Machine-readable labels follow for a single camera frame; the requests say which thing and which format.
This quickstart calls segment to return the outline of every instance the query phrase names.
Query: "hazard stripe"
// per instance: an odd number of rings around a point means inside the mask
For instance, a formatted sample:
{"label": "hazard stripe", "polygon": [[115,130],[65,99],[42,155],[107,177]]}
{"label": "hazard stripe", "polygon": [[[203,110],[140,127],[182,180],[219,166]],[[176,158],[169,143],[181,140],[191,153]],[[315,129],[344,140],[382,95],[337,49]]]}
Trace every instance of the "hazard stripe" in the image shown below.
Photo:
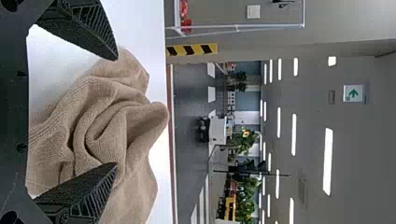
{"label": "hazard stripe", "polygon": [[195,45],[175,45],[166,47],[166,55],[171,56],[192,56],[218,53],[218,44],[195,44]]}

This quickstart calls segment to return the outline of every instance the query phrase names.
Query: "metal frame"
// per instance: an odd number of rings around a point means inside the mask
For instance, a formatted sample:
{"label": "metal frame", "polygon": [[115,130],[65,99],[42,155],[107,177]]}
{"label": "metal frame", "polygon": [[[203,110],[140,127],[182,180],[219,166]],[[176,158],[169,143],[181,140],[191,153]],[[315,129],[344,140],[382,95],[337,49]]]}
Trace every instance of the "metal frame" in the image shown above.
{"label": "metal frame", "polygon": [[[280,24],[230,24],[230,25],[193,25],[193,26],[182,26],[180,25],[180,3],[179,0],[175,0],[175,25],[165,27],[165,30],[176,31],[180,36],[170,36],[166,39],[180,39],[194,36],[204,35],[223,35],[223,34],[234,34],[244,32],[255,32],[255,31],[267,31],[267,30],[292,30],[292,29],[303,29],[305,28],[305,0],[302,0],[302,20],[298,23],[280,23]],[[182,29],[225,29],[234,28],[233,31],[218,31],[210,32],[205,34],[196,35],[185,35],[181,31]]]}
{"label": "metal frame", "polygon": [[[73,6],[95,5],[98,9],[100,4],[96,1],[0,1],[0,223],[2,224],[64,224],[67,222],[68,218],[65,218],[65,216],[56,220],[54,217],[49,219],[48,211],[43,212],[37,206],[25,187],[29,150],[29,71],[26,37],[29,34],[29,29],[39,22],[39,25],[48,28],[48,31],[63,39],[81,45],[84,49],[102,55],[109,60],[117,60],[117,47],[115,46],[116,43],[109,24],[106,23],[106,14],[102,12],[101,19],[104,22],[98,22],[98,24],[102,25],[102,33],[98,33],[98,30],[93,29],[92,24],[87,23],[87,21],[91,22],[94,19],[98,19],[98,17],[93,16],[94,14],[91,14],[92,16],[89,18],[85,17],[86,20],[73,15]],[[68,31],[74,30],[75,32],[64,32],[63,28],[65,26]],[[110,165],[112,165],[110,167],[111,172],[114,173],[114,167],[117,164]],[[108,175],[107,170],[104,172],[103,178],[106,175]],[[91,177],[92,173],[88,172],[86,179]],[[63,196],[65,191],[62,190],[67,189],[68,196],[77,197],[78,193],[81,193],[77,182],[80,187],[86,187],[86,182],[79,181],[78,178],[71,181],[74,182],[65,182],[59,186],[58,191],[55,188],[48,191],[48,193],[54,195],[53,193],[57,192],[58,194],[56,195]],[[53,201],[54,198],[51,197],[45,199],[49,200],[49,202],[55,202]],[[53,204],[42,203],[40,206],[41,208],[44,206],[53,213],[56,207],[60,205],[54,206]],[[82,224],[88,222],[93,223],[87,218],[74,223]]]}

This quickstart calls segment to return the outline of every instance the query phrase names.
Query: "beige towel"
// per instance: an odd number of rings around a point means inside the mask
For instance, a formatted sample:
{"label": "beige towel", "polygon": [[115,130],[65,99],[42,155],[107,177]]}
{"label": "beige towel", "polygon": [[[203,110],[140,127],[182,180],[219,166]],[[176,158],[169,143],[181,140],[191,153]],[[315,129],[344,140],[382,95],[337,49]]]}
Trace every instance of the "beige towel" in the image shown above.
{"label": "beige towel", "polygon": [[130,52],[99,61],[31,123],[27,187],[39,195],[103,163],[120,171],[101,224],[146,223],[157,194],[149,150],[168,122],[145,96],[149,74]]}

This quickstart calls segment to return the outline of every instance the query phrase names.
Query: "wall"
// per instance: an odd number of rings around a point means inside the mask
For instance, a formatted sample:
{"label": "wall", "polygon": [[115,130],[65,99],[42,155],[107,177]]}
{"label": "wall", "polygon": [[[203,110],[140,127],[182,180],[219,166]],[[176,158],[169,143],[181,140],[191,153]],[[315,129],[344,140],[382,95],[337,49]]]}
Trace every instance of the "wall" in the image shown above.
{"label": "wall", "polygon": [[246,72],[247,76],[258,76],[262,72],[262,63],[260,61],[252,62],[231,62],[235,63],[235,73]]}
{"label": "wall", "polygon": [[[335,67],[328,67],[326,58],[301,60],[299,76],[294,77],[292,60],[284,61],[283,80],[265,86],[269,114],[264,141],[273,153],[273,169],[291,177],[281,178],[280,198],[273,197],[272,217],[266,223],[276,219],[289,223],[290,197],[295,201],[295,223],[394,223],[395,62],[395,54],[339,59]],[[348,82],[370,83],[368,105],[342,103],[343,85]],[[336,105],[327,104],[328,90],[336,91]],[[280,139],[276,138],[278,106],[282,107]],[[294,158],[292,113],[298,115]],[[322,190],[326,127],[334,130],[331,197]],[[307,177],[306,209],[297,196],[299,173]],[[267,193],[274,192],[275,181],[268,180]]]}
{"label": "wall", "polygon": [[235,93],[235,110],[260,111],[260,99],[259,91],[237,91]]}
{"label": "wall", "polygon": [[306,26],[302,30],[263,31],[167,40],[167,45],[219,43],[219,54],[169,58],[169,63],[265,60],[271,57],[331,53],[344,56],[374,55],[395,48],[396,1],[306,0]]}
{"label": "wall", "polygon": [[[261,18],[247,19],[248,5],[262,5]],[[300,4],[279,10],[270,0],[228,1],[190,0],[190,17],[196,25],[257,24],[298,22],[301,20]]]}

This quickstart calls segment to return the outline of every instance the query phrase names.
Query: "desk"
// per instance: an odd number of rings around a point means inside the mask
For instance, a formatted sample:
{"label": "desk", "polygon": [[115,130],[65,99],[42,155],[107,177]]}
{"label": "desk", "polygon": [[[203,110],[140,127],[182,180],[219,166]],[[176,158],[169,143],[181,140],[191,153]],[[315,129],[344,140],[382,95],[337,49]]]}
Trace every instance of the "desk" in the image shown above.
{"label": "desk", "polygon": [[[114,35],[150,74],[148,98],[166,104],[163,0],[102,0]],[[60,98],[98,57],[34,26],[27,38],[31,115]],[[148,223],[172,223],[169,137],[165,130],[149,161],[159,192]]]}

